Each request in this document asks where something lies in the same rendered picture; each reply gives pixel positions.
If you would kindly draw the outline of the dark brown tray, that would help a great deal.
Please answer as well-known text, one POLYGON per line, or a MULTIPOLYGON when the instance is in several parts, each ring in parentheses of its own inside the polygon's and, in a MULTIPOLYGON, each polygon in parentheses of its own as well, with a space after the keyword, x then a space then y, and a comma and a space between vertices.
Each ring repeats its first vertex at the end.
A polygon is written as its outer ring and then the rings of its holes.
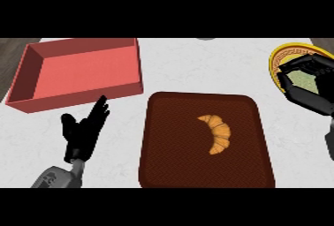
POLYGON ((254 100, 246 95, 155 93, 148 102, 139 159, 144 187, 274 188, 274 170, 254 100), (229 147, 210 154, 204 115, 231 128, 229 147))

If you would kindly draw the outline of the red open box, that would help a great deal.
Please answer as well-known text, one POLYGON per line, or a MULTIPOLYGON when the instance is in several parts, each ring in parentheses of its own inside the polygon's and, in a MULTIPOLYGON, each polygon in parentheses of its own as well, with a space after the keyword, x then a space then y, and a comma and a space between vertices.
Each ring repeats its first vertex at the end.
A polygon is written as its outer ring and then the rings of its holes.
POLYGON ((142 93, 139 41, 71 38, 27 45, 6 105, 33 113, 142 93))

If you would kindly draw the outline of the golden croissant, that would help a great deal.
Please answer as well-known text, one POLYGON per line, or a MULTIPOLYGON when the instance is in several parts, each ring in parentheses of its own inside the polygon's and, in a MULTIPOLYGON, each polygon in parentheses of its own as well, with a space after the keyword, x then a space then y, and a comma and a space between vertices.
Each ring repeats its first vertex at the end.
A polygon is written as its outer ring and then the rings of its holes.
POLYGON ((222 117, 217 115, 204 115, 197 118, 206 122, 212 134, 213 134, 213 146, 210 148, 210 154, 220 154, 229 147, 231 128, 223 122, 222 117))

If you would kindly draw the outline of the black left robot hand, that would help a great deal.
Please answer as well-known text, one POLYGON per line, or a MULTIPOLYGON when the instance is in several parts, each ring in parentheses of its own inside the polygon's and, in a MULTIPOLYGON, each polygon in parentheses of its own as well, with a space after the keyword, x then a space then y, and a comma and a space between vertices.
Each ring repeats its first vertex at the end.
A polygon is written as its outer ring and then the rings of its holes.
POLYGON ((68 142, 64 160, 71 163, 80 159, 87 161, 95 151, 95 145, 110 115, 107 97, 102 95, 95 103, 89 116, 80 121, 71 114, 61 115, 62 136, 68 142))

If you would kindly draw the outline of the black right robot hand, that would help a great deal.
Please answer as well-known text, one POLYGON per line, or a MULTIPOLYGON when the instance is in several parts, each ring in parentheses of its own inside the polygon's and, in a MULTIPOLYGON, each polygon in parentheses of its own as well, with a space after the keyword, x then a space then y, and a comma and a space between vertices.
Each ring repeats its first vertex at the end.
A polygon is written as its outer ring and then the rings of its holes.
POLYGON ((280 66, 277 73, 290 102, 322 116, 334 116, 334 59, 303 55, 280 66))

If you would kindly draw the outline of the yellow rimmed plate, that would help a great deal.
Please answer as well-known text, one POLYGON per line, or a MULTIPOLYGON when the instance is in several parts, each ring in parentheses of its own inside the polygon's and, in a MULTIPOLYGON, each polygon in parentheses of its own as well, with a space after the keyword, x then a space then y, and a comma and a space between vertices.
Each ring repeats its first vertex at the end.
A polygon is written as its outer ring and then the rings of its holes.
MULTIPOLYGON (((330 54, 322 48, 303 42, 288 42, 278 46, 277 49, 274 50, 269 57, 269 72, 274 79, 274 83, 278 86, 283 93, 284 89, 277 76, 277 73, 281 71, 280 66, 290 62, 293 59, 303 56, 305 54, 314 55, 315 53, 318 53, 324 57, 330 57, 334 59, 334 55, 330 54)), ((293 71, 287 74, 287 77, 290 78, 293 84, 297 87, 302 87, 315 94, 318 93, 315 75, 308 74, 306 72, 302 71, 293 71)))

